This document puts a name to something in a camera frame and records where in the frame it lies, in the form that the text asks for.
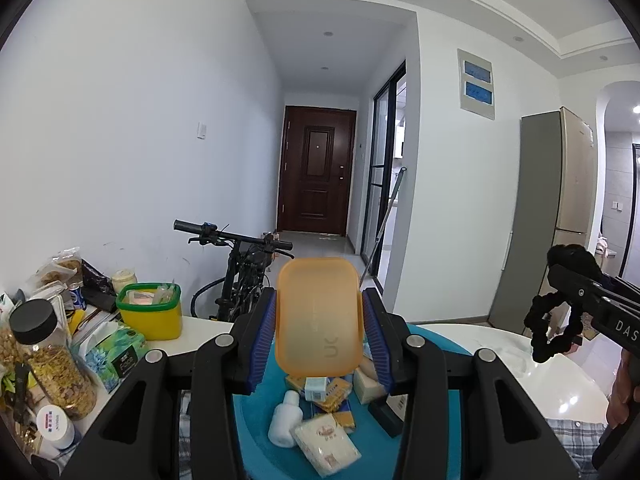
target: bicycle handlebar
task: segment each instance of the bicycle handlebar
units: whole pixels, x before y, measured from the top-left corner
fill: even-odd
[[[249,244],[256,245],[271,245],[275,249],[283,251],[290,251],[293,248],[291,242],[281,242],[279,240],[265,240],[264,238],[252,238],[250,236],[235,235],[233,233],[226,233],[218,231],[218,227],[215,224],[204,223],[202,225],[192,224],[190,222],[183,222],[182,220],[176,220],[174,222],[174,230],[190,233],[204,238],[219,238],[222,240],[231,240],[238,242],[247,242]]]

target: front door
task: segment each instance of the front door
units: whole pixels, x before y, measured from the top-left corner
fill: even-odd
[[[346,234],[355,121],[350,110],[286,108],[278,231]]]

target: wall switch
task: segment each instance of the wall switch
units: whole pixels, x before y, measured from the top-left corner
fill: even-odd
[[[197,137],[199,139],[205,139],[207,137],[207,125],[206,124],[198,123]]]

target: hand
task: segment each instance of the hand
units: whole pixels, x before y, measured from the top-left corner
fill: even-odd
[[[609,407],[607,408],[607,422],[611,428],[624,424],[629,416],[628,402],[631,400],[631,377],[629,376],[629,361],[631,354],[623,350],[620,366],[613,383]],[[640,386],[633,391],[635,402],[640,402]]]

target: green rim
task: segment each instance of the green rim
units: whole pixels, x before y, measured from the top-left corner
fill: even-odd
[[[156,305],[132,305],[124,302],[124,297],[130,290],[140,290],[146,288],[153,289],[158,288],[160,285],[166,285],[166,283],[131,283],[130,285],[125,286],[125,288],[123,288],[118,294],[118,297],[116,298],[116,306],[120,310],[128,310],[130,312],[162,312],[163,310],[171,310],[172,308],[175,308],[180,301],[181,294],[180,285],[177,285],[177,283],[174,284],[174,297],[167,303],[158,303]]]

